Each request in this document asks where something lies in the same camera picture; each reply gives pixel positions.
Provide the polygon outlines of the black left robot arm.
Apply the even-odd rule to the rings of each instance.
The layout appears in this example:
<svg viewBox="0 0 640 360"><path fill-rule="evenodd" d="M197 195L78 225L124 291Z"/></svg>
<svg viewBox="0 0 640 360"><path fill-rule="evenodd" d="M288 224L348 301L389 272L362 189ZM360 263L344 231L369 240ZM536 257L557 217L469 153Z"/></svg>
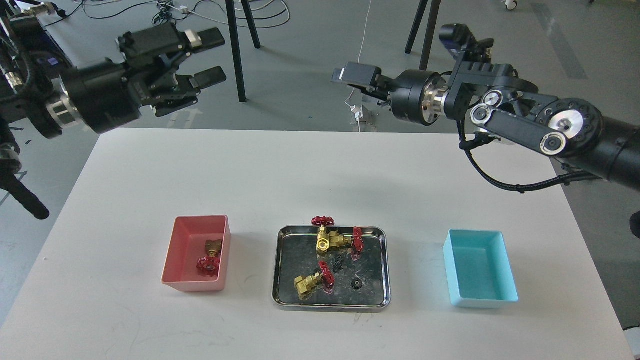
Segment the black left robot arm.
<svg viewBox="0 0 640 360"><path fill-rule="evenodd" d="M204 89L227 79L220 66L178 74L190 56L224 45L216 27L180 31L163 23L126 32L116 41L121 63L78 68L39 21L43 14L67 18L52 2L32 0L23 10L14 0L1 3L1 189L39 220L50 211L18 179L21 149L12 123L27 119L48 139L77 123L102 134L139 119L142 107L163 117L197 104Z"/></svg>

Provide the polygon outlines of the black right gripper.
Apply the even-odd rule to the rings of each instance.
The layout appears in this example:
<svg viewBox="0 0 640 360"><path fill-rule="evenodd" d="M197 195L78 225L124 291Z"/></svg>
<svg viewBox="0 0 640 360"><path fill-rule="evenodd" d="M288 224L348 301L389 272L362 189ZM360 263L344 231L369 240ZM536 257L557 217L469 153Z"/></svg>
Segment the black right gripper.
<svg viewBox="0 0 640 360"><path fill-rule="evenodd" d="M331 81L361 91L362 103L391 109L396 119L423 126L436 121L432 111L423 110L425 89L441 81L436 71L409 69L391 79L377 66L348 62L334 69Z"/></svg>

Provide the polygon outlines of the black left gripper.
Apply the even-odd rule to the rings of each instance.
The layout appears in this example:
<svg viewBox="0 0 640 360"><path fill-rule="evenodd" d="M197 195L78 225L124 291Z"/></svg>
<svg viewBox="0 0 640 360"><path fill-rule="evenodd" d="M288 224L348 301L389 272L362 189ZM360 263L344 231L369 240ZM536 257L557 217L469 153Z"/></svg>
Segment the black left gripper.
<svg viewBox="0 0 640 360"><path fill-rule="evenodd" d="M198 103L204 89L227 80L221 66L194 75L181 75L166 67L187 57L226 43L217 27L196 32L176 26L156 26L126 32L116 43L123 63L109 59L62 73L62 85L80 119L102 134L126 125L150 106L156 117L164 117Z"/></svg>

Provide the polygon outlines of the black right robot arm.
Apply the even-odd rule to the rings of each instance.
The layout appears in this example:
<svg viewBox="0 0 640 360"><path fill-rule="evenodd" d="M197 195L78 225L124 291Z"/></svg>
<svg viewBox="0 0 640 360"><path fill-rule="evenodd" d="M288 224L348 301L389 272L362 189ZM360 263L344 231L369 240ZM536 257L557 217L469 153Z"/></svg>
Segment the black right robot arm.
<svg viewBox="0 0 640 360"><path fill-rule="evenodd" d="M389 106L399 120L423 126L445 118L455 121L459 148L499 189L523 194L600 178L638 191L637 126L608 118L580 98L540 94L512 65L493 64L494 39L478 41L463 23L444 25L439 40L455 60L448 79L426 70L406 70L393 79L379 67L349 62L334 71L332 81ZM497 139L555 158L576 171L526 185L498 181L472 155L472 150Z"/></svg>

